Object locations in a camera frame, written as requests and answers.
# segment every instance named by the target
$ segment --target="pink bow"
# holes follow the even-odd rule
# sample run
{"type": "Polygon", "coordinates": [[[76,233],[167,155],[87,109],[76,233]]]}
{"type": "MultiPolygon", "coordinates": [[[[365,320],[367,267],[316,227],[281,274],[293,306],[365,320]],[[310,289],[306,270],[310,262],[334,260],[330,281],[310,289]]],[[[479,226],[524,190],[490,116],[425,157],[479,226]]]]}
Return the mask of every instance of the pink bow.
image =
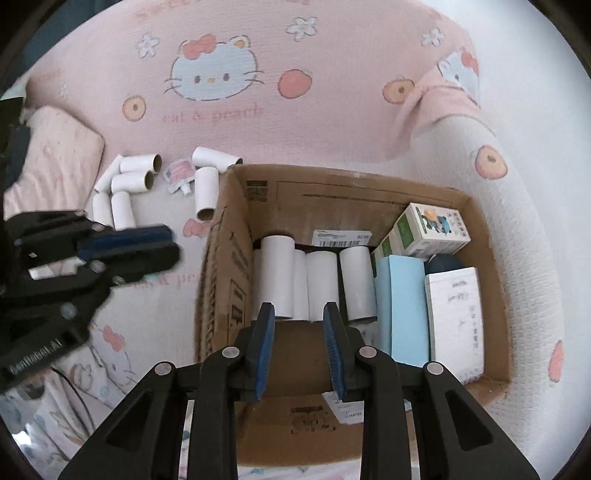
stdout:
{"type": "Polygon", "coordinates": [[[199,40],[191,40],[183,44],[182,50],[185,58],[197,60],[202,53],[211,53],[216,48],[216,37],[211,33],[202,36],[199,40]]]}
{"type": "Polygon", "coordinates": [[[197,223],[195,220],[190,218],[185,223],[183,228],[184,236],[199,236],[205,238],[209,235],[209,223],[197,223]]]}
{"type": "Polygon", "coordinates": [[[474,73],[476,73],[476,76],[479,76],[478,60],[476,60],[467,50],[464,50],[462,52],[462,65],[464,65],[466,68],[471,68],[472,70],[474,70],[474,73]]]}
{"type": "Polygon", "coordinates": [[[111,330],[111,327],[108,325],[103,328],[103,338],[105,339],[105,342],[113,347],[115,352],[121,351],[121,349],[125,346],[125,339],[118,333],[115,333],[113,330],[111,330]]]}

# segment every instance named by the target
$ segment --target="cardboard tube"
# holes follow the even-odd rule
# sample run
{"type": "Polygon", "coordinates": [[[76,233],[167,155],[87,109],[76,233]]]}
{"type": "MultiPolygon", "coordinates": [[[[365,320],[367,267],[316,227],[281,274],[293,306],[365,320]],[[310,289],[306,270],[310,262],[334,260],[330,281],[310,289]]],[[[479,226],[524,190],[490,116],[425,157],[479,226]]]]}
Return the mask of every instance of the cardboard tube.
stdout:
{"type": "Polygon", "coordinates": [[[259,298],[259,292],[261,290],[261,261],[262,255],[261,250],[256,249],[252,251],[252,315],[251,320],[256,320],[258,317],[259,310],[261,309],[261,299],[259,298]]]}
{"type": "Polygon", "coordinates": [[[134,211],[131,209],[131,198],[127,192],[117,192],[111,198],[113,222],[115,230],[135,228],[134,211]]]}
{"type": "Polygon", "coordinates": [[[97,193],[92,199],[92,218],[95,222],[115,227],[113,223],[113,212],[111,211],[111,198],[105,192],[97,193]]]}
{"type": "Polygon", "coordinates": [[[195,211],[197,218],[207,222],[213,218],[220,193],[219,173],[213,167],[203,167],[195,173],[195,211]]]}
{"type": "Polygon", "coordinates": [[[345,248],[339,253],[349,320],[376,318],[374,273],[367,247],[345,248]]]}
{"type": "Polygon", "coordinates": [[[111,191],[142,193],[147,192],[154,185],[154,174],[150,171],[132,171],[115,175],[111,181],[111,191]]]}
{"type": "Polygon", "coordinates": [[[310,320],[308,308],[308,268],[306,254],[301,250],[294,253],[294,320],[310,320]]]}
{"type": "Polygon", "coordinates": [[[335,301],[339,304],[339,273],[336,254],[312,252],[306,255],[308,268],[308,303],[310,320],[320,322],[324,318],[324,306],[335,301]]]}
{"type": "Polygon", "coordinates": [[[241,164],[243,160],[235,155],[218,152],[211,148],[197,147],[193,152],[193,165],[196,167],[215,167],[224,173],[231,165],[241,164]]]}
{"type": "Polygon", "coordinates": [[[261,303],[275,307],[275,317],[294,315],[294,252],[296,243],[289,236],[273,235],[261,242],[261,303]]]}
{"type": "Polygon", "coordinates": [[[160,155],[136,155],[133,157],[123,157],[119,169],[121,173],[130,171],[150,171],[154,174],[160,172],[162,168],[162,157],[160,155]]]}
{"type": "Polygon", "coordinates": [[[95,190],[97,192],[104,192],[104,193],[111,193],[111,181],[115,175],[119,175],[121,173],[121,160],[123,157],[121,155],[117,155],[109,168],[105,170],[100,178],[97,180],[95,184],[95,190]]]}

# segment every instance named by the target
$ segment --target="white box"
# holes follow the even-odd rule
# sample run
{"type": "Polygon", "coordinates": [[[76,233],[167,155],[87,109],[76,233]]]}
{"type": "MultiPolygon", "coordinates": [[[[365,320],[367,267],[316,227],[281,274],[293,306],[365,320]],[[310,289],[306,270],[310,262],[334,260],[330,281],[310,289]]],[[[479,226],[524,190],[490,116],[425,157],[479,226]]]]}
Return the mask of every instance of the white box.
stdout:
{"type": "Polygon", "coordinates": [[[388,255],[429,259],[435,254],[455,254],[470,242],[457,210],[411,203],[390,233],[372,253],[373,263],[388,255]]]}
{"type": "Polygon", "coordinates": [[[462,383],[484,374],[484,327],[475,268],[433,273],[425,278],[431,361],[462,383]]]}

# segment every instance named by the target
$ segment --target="black cable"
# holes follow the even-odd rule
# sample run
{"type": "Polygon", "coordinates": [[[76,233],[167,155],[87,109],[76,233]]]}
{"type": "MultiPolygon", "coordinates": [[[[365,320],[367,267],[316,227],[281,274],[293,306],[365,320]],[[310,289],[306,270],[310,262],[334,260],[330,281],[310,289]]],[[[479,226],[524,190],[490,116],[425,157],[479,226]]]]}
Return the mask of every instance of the black cable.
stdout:
{"type": "Polygon", "coordinates": [[[70,386],[70,388],[74,391],[74,393],[76,394],[76,397],[78,397],[78,400],[80,400],[80,402],[82,403],[82,406],[84,407],[84,410],[86,411],[86,416],[88,416],[88,420],[90,421],[90,426],[92,427],[92,432],[94,432],[96,430],[95,422],[94,422],[94,420],[92,420],[92,416],[90,415],[90,410],[86,406],[86,402],[84,400],[82,400],[82,397],[78,393],[78,389],[74,386],[74,384],[70,381],[70,379],[67,377],[67,375],[64,372],[59,371],[55,367],[51,367],[51,370],[54,373],[58,374],[61,378],[63,378],[66,381],[66,383],[70,386]]]}

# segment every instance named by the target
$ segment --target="flower print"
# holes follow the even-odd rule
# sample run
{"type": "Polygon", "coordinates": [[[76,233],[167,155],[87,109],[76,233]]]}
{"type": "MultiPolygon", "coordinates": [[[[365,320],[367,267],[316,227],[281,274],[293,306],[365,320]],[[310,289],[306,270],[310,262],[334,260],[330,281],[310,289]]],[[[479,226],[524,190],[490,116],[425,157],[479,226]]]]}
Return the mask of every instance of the flower print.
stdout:
{"type": "Polygon", "coordinates": [[[439,45],[441,45],[441,41],[444,38],[445,35],[441,33],[441,30],[439,30],[438,28],[434,28],[429,33],[423,34],[423,41],[421,42],[421,45],[423,47],[427,47],[431,44],[434,47],[438,47],[439,45]]]}
{"type": "Polygon", "coordinates": [[[286,32],[293,35],[295,41],[302,41],[306,35],[309,37],[316,35],[315,25],[316,17],[310,17],[309,19],[297,17],[294,19],[293,24],[287,27],[286,32]]]}
{"type": "Polygon", "coordinates": [[[66,100],[68,98],[68,86],[65,83],[61,86],[60,97],[66,100]]]}
{"type": "Polygon", "coordinates": [[[135,46],[135,49],[138,51],[138,55],[141,59],[147,55],[153,57],[156,55],[156,45],[159,43],[159,38],[152,37],[152,35],[146,33],[142,37],[142,40],[135,46]]]}

